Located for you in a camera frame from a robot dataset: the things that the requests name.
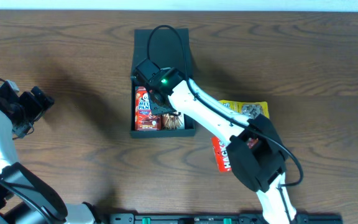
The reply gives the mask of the brown Pocky snack box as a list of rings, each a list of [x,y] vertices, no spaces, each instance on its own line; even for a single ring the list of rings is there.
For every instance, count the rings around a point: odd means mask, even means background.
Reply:
[[[162,115],[162,129],[182,130],[184,128],[185,118],[183,113],[176,111]]]

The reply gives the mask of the red Hello Panda box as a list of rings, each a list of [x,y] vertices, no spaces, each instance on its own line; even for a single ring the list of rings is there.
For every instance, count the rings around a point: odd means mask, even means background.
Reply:
[[[135,130],[136,131],[158,131],[161,130],[162,118],[153,115],[149,94],[145,87],[135,88]]]

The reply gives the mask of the black gift box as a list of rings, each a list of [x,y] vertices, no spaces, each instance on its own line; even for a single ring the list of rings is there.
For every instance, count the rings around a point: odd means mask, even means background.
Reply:
[[[134,53],[132,67],[134,67],[150,54],[150,59],[160,68],[175,67],[181,72],[186,72],[193,78],[192,56],[189,44],[189,30],[178,29],[175,35],[169,29],[157,30],[150,41],[147,49],[147,40],[151,33],[150,29],[136,29],[134,31]],[[131,130],[130,135],[134,139],[142,138],[171,138],[192,137],[195,135],[195,120],[185,115],[185,128],[182,130],[158,130],[158,131],[136,131],[135,130],[135,88],[137,85],[131,81]]]

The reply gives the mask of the red Hacks candy bag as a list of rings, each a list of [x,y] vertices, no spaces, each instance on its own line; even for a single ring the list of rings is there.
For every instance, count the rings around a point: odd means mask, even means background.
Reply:
[[[230,172],[232,168],[229,161],[226,146],[217,137],[211,138],[211,141],[218,170],[220,172]]]

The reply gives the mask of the yellow Hacks candy bag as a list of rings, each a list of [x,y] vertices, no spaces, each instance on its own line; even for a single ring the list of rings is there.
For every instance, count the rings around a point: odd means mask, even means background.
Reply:
[[[219,100],[221,104],[225,107],[230,108],[231,110],[244,114],[251,119],[256,118],[258,115],[262,114],[265,117],[269,118],[269,108],[266,101],[261,102],[240,102],[240,101],[229,101],[229,100]]]

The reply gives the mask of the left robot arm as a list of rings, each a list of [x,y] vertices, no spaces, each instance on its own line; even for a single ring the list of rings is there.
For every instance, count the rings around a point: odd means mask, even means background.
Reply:
[[[37,86],[18,91],[10,81],[0,86],[0,223],[100,223],[92,205],[65,204],[19,162],[14,141],[33,132],[54,100]]]

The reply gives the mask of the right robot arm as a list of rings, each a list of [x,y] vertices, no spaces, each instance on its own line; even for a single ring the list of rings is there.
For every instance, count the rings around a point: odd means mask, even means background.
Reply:
[[[295,221],[285,161],[299,162],[282,144],[268,118],[258,115],[252,119],[230,110],[175,68],[146,75],[145,85],[157,103],[184,113],[218,137],[226,147],[234,176],[257,194],[267,223]]]

